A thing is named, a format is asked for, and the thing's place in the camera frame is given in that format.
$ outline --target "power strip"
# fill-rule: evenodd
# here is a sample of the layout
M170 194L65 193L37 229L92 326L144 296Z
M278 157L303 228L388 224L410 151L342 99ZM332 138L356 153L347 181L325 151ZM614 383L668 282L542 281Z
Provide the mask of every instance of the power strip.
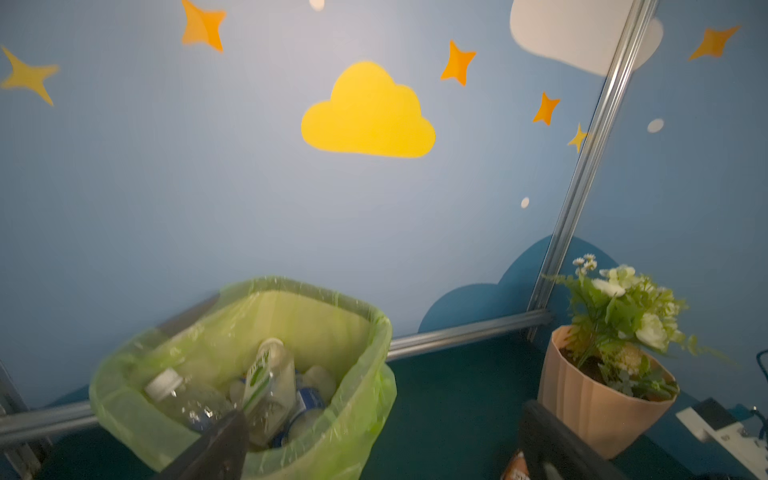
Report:
M751 437L744 425L720 403L714 399L704 400L694 407L679 411L677 419L700 442L714 440L757 478L768 480L768 443Z

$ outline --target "yellow star decal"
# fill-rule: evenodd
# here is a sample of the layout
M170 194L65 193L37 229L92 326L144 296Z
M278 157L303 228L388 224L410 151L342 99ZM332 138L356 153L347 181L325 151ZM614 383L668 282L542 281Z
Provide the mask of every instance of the yellow star decal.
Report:
M704 55L712 55L713 57L720 57L723 55L723 48L725 48L725 42L728 41L731 36L736 33L740 25L728 28L727 30L718 31L708 28L704 31L704 40L701 41L701 45L696 49L693 55L688 58L688 61L695 58L702 57Z
M560 103L559 98L555 98L554 100L550 100L549 97L547 97L547 92L544 92L541 94L541 107L538 108L538 113L535 117L533 117L533 122L536 123L537 121L543 121L547 125L549 125L552 122L552 112L554 111L554 108L558 106Z
M587 134L581 131L581 124L578 125L578 131L576 132L576 136L573 140L568 142L569 145L576 145L576 153L581 153L581 144L584 143L584 139L587 137Z
M451 40L451 57L448 59L448 65L440 75L440 80L446 78L455 78L460 84L467 85L467 67L469 62L475 57L477 52L461 51L453 40Z
M16 58L16 56L8 51L6 47L3 47L2 50L5 52L5 56L8 57L8 60L11 61L13 71L11 72L11 76L6 78L5 81L0 84L0 88L4 88L5 90L11 88L29 88L52 106L53 100L48 96L48 92L45 90L45 85L43 85L43 80L56 73L58 71L58 65L32 67Z
M219 25L227 16L226 12L206 12L200 10L189 0L181 0L187 13L187 29L181 37L181 43L207 43L218 51L224 51L219 37Z

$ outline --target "cable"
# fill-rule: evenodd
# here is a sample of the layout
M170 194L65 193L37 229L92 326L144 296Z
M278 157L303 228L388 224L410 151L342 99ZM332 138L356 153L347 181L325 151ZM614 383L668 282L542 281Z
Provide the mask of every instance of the cable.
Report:
M768 353L768 350L763 350L762 352L758 352L757 355L755 355L755 360L757 361L757 366L760 367L761 370L763 370L763 375L765 375L766 380L768 380L768 370L766 370L766 367L763 365L763 361L760 359L761 356ZM757 407L754 407L752 409L753 415L760 418L760 420L763 421L763 427L760 429L760 434L757 436L758 439L762 440L763 437L766 434L766 426L768 425L768 422L766 421L766 418L760 414L760 412L757 411Z
M758 352L757 355L755 355L755 360L757 360L757 366L760 367L761 370L763 370L763 375L766 376L766 380L768 380L768 370L766 370L766 367L763 365L762 360L760 360L760 357L768 353L768 350L763 350L762 352Z

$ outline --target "black object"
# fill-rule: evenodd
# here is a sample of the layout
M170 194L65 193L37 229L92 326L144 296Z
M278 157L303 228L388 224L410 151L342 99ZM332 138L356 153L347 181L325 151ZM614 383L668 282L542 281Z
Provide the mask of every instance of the black object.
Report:
M715 432L720 429L726 428L728 425L733 425L738 422L736 417L730 414L725 407L723 407L717 400L712 397L704 400L702 403L695 405L694 412L699 414Z
M535 400L523 404L518 430L531 480L629 480Z
M233 410L153 480L240 480L247 449L245 415Z

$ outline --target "orange star decal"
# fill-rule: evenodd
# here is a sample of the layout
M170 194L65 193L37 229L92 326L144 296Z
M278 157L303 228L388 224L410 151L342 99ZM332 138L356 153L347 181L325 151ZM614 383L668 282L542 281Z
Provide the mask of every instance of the orange star decal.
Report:
M184 11L187 13L187 29L181 37L181 43L207 43L218 51L224 51L219 38L219 25L227 16L226 12L206 12L189 2L181 0Z
M547 125L549 125L552 122L552 112L554 111L554 108L558 106L560 103L559 98L555 98L554 100L550 100L549 97L547 97L547 92L544 92L541 94L541 107L538 109L538 113L535 117L533 117L533 122L536 123L537 121L543 121Z
M453 40L451 40L451 57L448 59L448 65L440 75L440 80L455 78L460 84L467 85L467 67L469 62L475 57L477 52L461 51Z
M740 25L723 31L708 28L704 31L704 40L701 41L701 45L699 45L699 48L696 49L694 54L688 58L688 61L703 57L704 55L721 57L723 55L725 43L739 30L739 28L741 28Z

